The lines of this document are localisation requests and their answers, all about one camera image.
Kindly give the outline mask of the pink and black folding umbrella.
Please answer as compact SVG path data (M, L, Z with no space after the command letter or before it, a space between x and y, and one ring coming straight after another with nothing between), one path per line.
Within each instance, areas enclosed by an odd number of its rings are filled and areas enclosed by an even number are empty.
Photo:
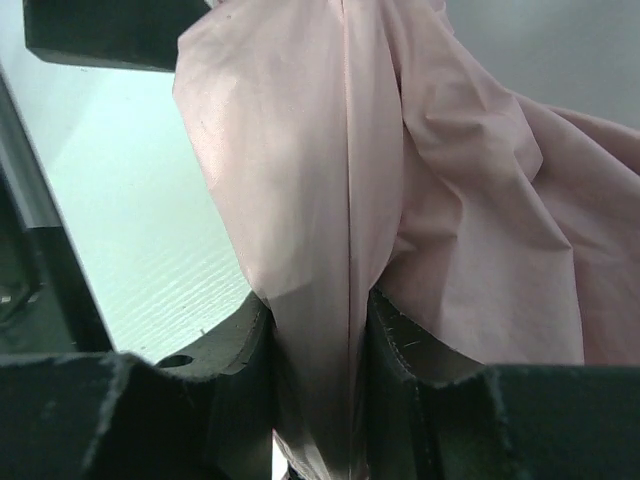
M441 1L225 1L173 95L275 319L276 437L305 479L364 479L370 290L476 362L639 361L639 134L537 103Z

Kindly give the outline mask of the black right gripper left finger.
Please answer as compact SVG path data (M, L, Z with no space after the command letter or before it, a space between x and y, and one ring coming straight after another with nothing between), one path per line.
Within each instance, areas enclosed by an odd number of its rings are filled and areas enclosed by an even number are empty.
M267 479L272 316L249 295L157 364L125 353L5 355L5 479Z

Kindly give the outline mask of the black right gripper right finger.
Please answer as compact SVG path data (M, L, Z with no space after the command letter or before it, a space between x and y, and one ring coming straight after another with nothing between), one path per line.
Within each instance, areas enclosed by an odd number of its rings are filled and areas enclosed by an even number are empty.
M372 478L638 477L636 368L482 366L378 291L365 338Z

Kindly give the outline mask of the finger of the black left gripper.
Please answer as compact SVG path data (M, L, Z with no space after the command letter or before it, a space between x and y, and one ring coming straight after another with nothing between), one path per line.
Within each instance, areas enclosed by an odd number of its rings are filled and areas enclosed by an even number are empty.
M25 45L54 64L172 72L178 37L210 9L202 0L27 0Z

